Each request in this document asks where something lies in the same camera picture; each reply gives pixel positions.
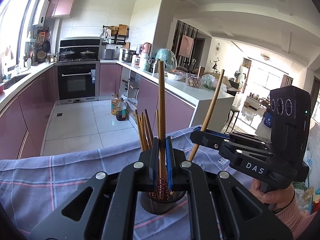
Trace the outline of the right hand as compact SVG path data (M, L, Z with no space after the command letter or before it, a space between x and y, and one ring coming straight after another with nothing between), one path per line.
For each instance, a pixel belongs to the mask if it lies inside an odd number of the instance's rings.
M253 179L249 191L263 204L272 205L271 210L274 212L280 212L288 207L295 197L295 189L292 184L286 189L278 189L267 193L263 193L260 188L261 181Z

